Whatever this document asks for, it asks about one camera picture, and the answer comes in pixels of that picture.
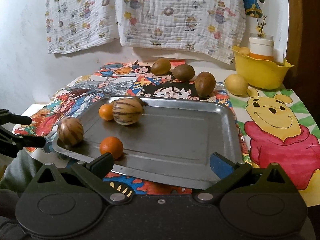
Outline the small orange tangerine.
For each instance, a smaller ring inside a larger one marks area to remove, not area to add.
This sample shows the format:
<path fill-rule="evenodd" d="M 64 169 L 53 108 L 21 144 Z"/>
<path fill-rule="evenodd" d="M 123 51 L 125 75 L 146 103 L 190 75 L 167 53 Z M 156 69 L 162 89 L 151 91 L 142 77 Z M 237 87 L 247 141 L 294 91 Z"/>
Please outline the small orange tangerine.
<path fill-rule="evenodd" d="M 123 155 L 123 143 L 117 137 L 106 137 L 100 143 L 101 154 L 110 153 L 114 159 L 119 159 Z"/>
<path fill-rule="evenodd" d="M 105 121 L 113 120 L 113 104 L 106 103 L 99 108 L 99 116 Z"/>

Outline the striped pepino melon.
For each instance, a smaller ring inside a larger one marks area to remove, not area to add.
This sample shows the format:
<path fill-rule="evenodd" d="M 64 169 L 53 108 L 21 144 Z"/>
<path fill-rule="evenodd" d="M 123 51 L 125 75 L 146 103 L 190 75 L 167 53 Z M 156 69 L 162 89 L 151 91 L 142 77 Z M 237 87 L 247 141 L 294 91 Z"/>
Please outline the striped pepino melon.
<path fill-rule="evenodd" d="M 78 118 L 67 117 L 57 128 L 58 139 L 66 146 L 74 146 L 84 139 L 84 128 Z"/>
<path fill-rule="evenodd" d="M 143 114 L 142 105 L 132 98 L 116 100 L 112 108 L 113 118 L 120 125 L 131 125 L 139 121 Z"/>

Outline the yellow lemon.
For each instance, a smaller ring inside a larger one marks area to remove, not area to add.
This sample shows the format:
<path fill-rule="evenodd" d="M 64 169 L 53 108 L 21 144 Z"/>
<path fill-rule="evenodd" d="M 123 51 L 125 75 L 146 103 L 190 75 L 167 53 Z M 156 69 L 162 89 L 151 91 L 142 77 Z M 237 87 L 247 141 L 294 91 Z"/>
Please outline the yellow lemon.
<path fill-rule="evenodd" d="M 236 96 L 244 95 L 248 89 L 248 82 L 239 74 L 231 74 L 225 79 L 225 87 Z"/>

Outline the brown green mango fruit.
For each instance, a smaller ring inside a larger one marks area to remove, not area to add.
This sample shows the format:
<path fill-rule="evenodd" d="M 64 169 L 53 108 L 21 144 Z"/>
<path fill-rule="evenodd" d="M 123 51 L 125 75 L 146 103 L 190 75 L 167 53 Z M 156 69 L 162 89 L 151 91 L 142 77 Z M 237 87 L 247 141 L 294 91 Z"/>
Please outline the brown green mango fruit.
<path fill-rule="evenodd" d="M 209 72 L 200 72 L 195 79 L 195 89 L 200 98 L 205 98 L 210 95 L 216 85 L 216 79 Z"/>

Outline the brown sapodilla fruit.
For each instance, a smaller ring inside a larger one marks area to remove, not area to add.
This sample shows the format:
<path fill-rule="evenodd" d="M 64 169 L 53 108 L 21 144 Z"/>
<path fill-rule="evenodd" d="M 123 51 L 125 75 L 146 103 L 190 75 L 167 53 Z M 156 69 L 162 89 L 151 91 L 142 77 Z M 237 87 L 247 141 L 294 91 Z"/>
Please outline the brown sapodilla fruit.
<path fill-rule="evenodd" d="M 164 75 L 171 69 L 171 63 L 168 59 L 158 59 L 151 67 L 151 73 L 155 75 Z"/>
<path fill-rule="evenodd" d="M 175 79 L 188 82 L 195 76 L 195 70 L 189 64 L 180 64 L 174 68 L 172 74 Z"/>

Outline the small brown kiwi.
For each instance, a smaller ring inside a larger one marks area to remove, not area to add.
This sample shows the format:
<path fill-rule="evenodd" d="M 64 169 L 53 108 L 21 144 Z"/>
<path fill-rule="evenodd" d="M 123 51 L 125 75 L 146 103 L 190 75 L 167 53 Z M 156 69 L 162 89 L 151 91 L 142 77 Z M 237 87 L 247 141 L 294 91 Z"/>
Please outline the small brown kiwi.
<path fill-rule="evenodd" d="M 147 106 L 148 105 L 147 102 L 143 101 L 141 98 L 139 98 L 137 96 L 135 97 L 135 99 L 141 104 L 141 106 Z"/>

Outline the grey metal tray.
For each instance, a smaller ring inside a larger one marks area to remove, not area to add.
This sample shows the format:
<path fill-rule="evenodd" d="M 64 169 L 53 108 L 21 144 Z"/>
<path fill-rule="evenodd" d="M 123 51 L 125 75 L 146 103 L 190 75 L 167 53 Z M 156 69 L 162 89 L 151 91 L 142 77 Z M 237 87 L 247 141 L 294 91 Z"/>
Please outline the grey metal tray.
<path fill-rule="evenodd" d="M 192 100 L 145 98 L 139 121 L 122 126 L 99 117 L 99 108 L 115 100 L 106 96 L 79 115 L 84 139 L 73 147 L 54 139 L 54 151 L 89 163 L 100 157 L 99 145 L 109 136 L 124 145 L 113 171 L 144 180 L 206 189 L 231 171 L 213 154 L 233 163 L 242 160 L 233 112 L 224 105 Z"/>

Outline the winnie the pooh drawing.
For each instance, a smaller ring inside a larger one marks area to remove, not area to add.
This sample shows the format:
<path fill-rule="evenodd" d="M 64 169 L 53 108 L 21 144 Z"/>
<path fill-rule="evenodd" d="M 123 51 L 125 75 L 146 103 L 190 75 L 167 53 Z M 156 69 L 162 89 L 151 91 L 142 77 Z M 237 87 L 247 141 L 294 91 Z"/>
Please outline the winnie the pooh drawing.
<path fill-rule="evenodd" d="M 229 96 L 242 134 L 242 152 L 254 167 L 278 163 L 307 206 L 319 205 L 319 127 L 290 89 Z"/>

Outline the anime warriors drawing poster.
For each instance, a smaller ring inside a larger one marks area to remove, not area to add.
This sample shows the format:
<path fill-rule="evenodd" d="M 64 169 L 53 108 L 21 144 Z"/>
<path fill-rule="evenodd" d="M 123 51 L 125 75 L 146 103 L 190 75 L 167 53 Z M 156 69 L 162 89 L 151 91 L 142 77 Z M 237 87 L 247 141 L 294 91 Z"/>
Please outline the anime warriors drawing poster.
<path fill-rule="evenodd" d="M 30 125 L 20 125 L 14 129 L 14 133 L 45 137 L 46 145 L 41 151 L 53 152 L 52 142 L 63 118 L 78 117 L 91 104 L 107 95 L 125 95 L 136 79 L 133 74 L 112 77 L 93 74 L 80 76 L 58 90 L 48 105 L 33 114 Z"/>

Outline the cartoon characters drawing poster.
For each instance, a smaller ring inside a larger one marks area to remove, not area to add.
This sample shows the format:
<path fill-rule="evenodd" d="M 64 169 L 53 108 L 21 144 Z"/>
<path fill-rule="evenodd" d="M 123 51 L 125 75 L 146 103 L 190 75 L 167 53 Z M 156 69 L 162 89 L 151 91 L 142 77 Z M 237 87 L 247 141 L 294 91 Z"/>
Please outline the cartoon characters drawing poster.
<path fill-rule="evenodd" d="M 152 74 L 151 66 L 134 63 L 109 63 L 102 66 L 95 75 L 105 77 L 98 87 L 115 95 L 144 96 L 151 98 L 171 98 L 201 100 L 231 106 L 223 83 L 216 84 L 214 90 L 205 98 L 199 97 L 195 82 L 179 81 L 172 71 L 178 63 L 171 64 L 171 70 L 163 76 Z"/>

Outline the yellow plastic bowl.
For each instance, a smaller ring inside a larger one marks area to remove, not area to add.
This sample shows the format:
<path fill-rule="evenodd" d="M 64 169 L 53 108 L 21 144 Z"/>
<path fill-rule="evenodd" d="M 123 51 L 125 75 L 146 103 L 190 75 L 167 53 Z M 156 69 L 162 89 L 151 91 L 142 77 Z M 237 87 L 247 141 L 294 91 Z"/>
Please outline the yellow plastic bowl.
<path fill-rule="evenodd" d="M 250 86 L 265 90 L 277 89 L 283 83 L 288 70 L 294 67 L 286 59 L 283 64 L 277 64 L 273 61 L 242 55 L 241 49 L 242 47 L 233 47 L 235 70 Z"/>

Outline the yellow fruit in bowl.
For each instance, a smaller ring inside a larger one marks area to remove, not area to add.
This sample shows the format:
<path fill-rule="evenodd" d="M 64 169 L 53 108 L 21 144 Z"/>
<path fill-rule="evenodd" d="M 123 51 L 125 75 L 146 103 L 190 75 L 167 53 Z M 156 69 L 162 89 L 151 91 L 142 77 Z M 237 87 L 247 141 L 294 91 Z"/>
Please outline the yellow fruit in bowl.
<path fill-rule="evenodd" d="M 248 47 L 240 47 L 238 52 L 242 56 L 249 56 L 250 55 L 250 49 Z"/>

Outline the left printed muslin cloth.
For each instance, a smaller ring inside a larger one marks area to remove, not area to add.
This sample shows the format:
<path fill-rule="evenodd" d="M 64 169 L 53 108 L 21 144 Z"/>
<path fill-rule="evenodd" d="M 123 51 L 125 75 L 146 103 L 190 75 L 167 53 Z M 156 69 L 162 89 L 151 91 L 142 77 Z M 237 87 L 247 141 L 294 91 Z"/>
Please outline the left printed muslin cloth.
<path fill-rule="evenodd" d="M 115 0 L 45 0 L 48 53 L 70 54 L 119 38 Z"/>

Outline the printed muslin cloth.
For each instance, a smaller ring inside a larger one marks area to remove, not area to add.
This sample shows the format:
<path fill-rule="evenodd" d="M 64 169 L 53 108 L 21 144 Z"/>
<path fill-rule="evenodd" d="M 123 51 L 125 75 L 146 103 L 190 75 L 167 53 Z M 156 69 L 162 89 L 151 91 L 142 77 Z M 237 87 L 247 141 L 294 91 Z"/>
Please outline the printed muslin cloth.
<path fill-rule="evenodd" d="M 48 53 L 70 54 L 119 38 L 115 0 L 45 0 Z"/>
<path fill-rule="evenodd" d="M 226 64 L 246 30 L 243 0 L 115 0 L 120 43 L 183 50 Z"/>

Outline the white orange plastic cup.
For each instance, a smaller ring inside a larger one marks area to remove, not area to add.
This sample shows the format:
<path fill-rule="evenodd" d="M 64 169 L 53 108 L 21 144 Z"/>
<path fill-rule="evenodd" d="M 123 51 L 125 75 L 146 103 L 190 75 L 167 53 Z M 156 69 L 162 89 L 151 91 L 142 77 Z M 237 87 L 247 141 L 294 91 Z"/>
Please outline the white orange plastic cup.
<path fill-rule="evenodd" d="M 271 35 L 249 37 L 249 56 L 254 59 L 273 61 L 274 40 Z"/>

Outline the dry twig plant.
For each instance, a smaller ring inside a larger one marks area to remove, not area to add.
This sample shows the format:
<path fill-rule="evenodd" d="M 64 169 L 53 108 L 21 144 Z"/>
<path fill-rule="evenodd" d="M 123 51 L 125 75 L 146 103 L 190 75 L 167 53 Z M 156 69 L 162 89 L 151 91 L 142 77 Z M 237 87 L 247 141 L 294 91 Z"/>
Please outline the dry twig plant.
<path fill-rule="evenodd" d="M 264 26 L 266 25 L 266 18 L 267 16 L 263 16 L 262 18 L 256 18 L 257 20 L 256 31 L 257 31 L 257 36 L 260 38 L 266 37 L 266 33 L 264 32 Z"/>

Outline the right printed muslin cloth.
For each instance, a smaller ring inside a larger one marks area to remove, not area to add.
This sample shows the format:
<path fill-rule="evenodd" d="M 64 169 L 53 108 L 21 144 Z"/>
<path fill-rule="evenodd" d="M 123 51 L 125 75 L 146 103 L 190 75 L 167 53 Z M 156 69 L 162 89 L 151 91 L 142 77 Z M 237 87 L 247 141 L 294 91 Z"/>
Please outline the right printed muslin cloth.
<path fill-rule="evenodd" d="M 226 64 L 246 30 L 243 0 L 115 0 L 120 43 L 183 50 Z"/>

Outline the wooden door frame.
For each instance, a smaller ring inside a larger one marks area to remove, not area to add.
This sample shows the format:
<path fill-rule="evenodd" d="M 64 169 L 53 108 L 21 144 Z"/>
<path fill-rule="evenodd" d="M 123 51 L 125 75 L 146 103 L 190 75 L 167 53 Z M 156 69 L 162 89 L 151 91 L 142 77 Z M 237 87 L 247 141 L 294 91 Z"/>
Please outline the wooden door frame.
<path fill-rule="evenodd" d="M 319 0 L 289 0 L 287 60 L 293 64 L 285 77 L 309 111 L 319 107 Z"/>

